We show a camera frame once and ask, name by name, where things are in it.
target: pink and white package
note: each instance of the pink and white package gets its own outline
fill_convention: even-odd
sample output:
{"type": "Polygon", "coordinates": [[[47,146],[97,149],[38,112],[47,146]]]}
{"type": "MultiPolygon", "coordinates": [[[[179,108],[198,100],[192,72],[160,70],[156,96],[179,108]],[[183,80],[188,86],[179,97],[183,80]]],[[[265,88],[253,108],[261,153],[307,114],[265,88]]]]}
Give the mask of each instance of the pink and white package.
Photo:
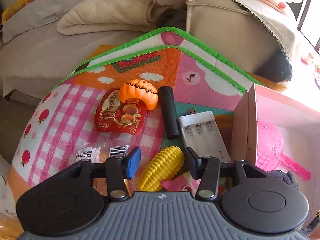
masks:
{"type": "Polygon", "coordinates": [[[188,171],[173,180],[162,181],[161,185],[170,192],[189,191],[193,196],[195,196],[200,181],[200,179],[193,179],[191,173],[188,171]]]}

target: pink plastic strainer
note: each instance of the pink plastic strainer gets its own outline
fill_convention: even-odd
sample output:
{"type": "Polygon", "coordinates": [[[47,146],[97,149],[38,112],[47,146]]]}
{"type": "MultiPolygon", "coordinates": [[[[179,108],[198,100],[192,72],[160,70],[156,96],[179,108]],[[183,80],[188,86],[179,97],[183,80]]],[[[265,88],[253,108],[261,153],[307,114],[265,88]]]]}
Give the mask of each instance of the pink plastic strainer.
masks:
{"type": "Polygon", "coordinates": [[[267,122],[258,121],[258,152],[256,165],[264,171],[275,170],[280,163],[290,167],[306,180],[311,179],[310,171],[301,167],[283,154],[283,137],[279,129],[267,122]]]}

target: pink gingham pattern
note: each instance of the pink gingham pattern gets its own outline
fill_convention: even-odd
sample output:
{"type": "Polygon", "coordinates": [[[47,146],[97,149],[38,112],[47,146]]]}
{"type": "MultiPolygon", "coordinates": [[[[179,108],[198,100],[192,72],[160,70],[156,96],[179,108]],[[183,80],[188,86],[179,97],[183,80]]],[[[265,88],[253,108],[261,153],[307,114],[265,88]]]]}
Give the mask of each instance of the pink gingham pattern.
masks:
{"type": "MultiPolygon", "coordinates": [[[[147,112],[142,133],[138,136],[96,132],[94,116],[105,93],[91,87],[70,85],[48,122],[38,149],[35,149],[28,184],[35,186],[66,168],[87,143],[107,141],[112,146],[128,144],[130,149],[139,146],[142,160],[138,172],[159,151],[164,133],[160,108],[147,112]]],[[[136,179],[132,181],[134,190],[137,189],[136,182],[136,179]]]]}

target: pink handle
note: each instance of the pink handle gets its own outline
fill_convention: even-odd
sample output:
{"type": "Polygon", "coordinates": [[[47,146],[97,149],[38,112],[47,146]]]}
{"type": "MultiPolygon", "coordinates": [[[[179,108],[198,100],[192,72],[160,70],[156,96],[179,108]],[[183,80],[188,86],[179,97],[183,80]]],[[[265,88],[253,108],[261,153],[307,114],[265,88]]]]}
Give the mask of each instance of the pink handle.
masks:
{"type": "Polygon", "coordinates": [[[284,165],[287,165],[288,167],[292,168],[294,171],[299,173],[305,180],[311,179],[311,172],[307,171],[305,168],[300,166],[298,163],[294,162],[289,156],[286,156],[281,153],[281,162],[284,165]]]}

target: pink box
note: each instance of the pink box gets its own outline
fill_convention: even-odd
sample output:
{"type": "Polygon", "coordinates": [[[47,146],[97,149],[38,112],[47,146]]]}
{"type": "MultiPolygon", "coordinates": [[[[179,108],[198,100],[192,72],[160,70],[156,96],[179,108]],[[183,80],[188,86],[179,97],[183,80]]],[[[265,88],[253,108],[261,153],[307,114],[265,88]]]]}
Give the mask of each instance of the pink box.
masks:
{"type": "MultiPolygon", "coordinates": [[[[247,159],[256,164],[258,120],[276,125],[284,138],[284,154],[311,172],[311,179],[306,181],[292,171],[309,201],[307,225],[320,210],[320,112],[254,84],[234,110],[231,159],[247,159]]],[[[283,164],[277,169],[289,170],[283,164]]],[[[313,238],[319,237],[318,229],[313,238]]]]}

